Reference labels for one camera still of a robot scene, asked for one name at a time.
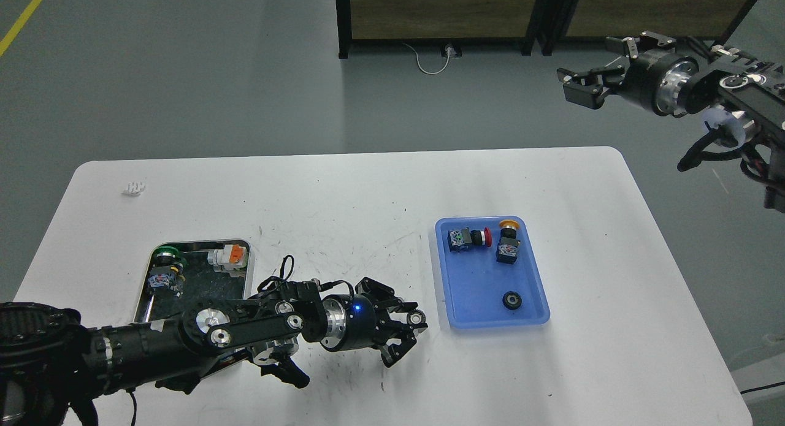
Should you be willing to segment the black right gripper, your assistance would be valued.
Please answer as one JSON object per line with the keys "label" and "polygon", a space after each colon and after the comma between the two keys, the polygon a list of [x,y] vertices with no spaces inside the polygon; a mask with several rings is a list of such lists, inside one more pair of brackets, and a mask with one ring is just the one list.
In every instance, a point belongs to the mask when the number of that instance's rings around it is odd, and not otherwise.
{"label": "black right gripper", "polygon": [[560,67],[564,99],[597,110],[608,96],[624,100],[658,116],[687,115],[685,85],[697,74],[699,62],[675,53],[678,41],[652,31],[636,37],[606,37],[605,48],[628,58],[629,66],[604,66],[575,72]]}

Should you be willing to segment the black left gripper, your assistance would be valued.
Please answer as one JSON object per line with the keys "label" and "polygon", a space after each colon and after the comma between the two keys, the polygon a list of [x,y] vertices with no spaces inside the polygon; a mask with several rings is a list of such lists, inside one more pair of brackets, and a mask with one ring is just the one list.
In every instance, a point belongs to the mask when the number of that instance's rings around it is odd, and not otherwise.
{"label": "black left gripper", "polygon": [[428,325],[384,325],[391,314],[402,315],[419,310],[415,302],[398,297],[387,284],[365,277],[356,284],[356,295],[328,295],[322,300],[326,314],[326,333],[320,345],[330,352],[362,348],[376,349],[386,368],[409,353],[417,336]]}

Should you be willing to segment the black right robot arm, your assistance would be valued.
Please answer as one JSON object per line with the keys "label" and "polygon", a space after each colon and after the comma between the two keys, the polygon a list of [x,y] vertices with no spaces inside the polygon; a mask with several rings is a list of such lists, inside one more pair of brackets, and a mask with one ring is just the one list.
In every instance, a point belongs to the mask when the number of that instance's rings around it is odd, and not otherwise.
{"label": "black right robot arm", "polygon": [[703,134],[676,168],[686,172],[704,162],[738,161],[749,180],[763,186],[764,207],[784,211],[783,64],[763,61],[721,44],[678,41],[650,30],[636,37],[607,37],[617,55],[586,71],[560,68],[567,102],[597,110],[608,96],[657,116],[700,114]]}

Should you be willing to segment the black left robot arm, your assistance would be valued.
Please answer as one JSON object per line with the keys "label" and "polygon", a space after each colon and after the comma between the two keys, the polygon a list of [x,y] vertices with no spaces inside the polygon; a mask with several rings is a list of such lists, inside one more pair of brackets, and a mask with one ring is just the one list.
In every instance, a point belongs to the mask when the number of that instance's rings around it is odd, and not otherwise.
{"label": "black left robot arm", "polygon": [[303,389],[297,339],[329,352],[370,348],[392,367],[428,327],[416,302],[362,278],[346,294],[335,283],[292,281],[294,258],[247,299],[203,299],[152,322],[87,328],[81,314],[34,302],[2,304],[2,424],[61,425],[69,410],[99,423],[94,401],[140,385],[190,394],[208,376],[247,361]]}

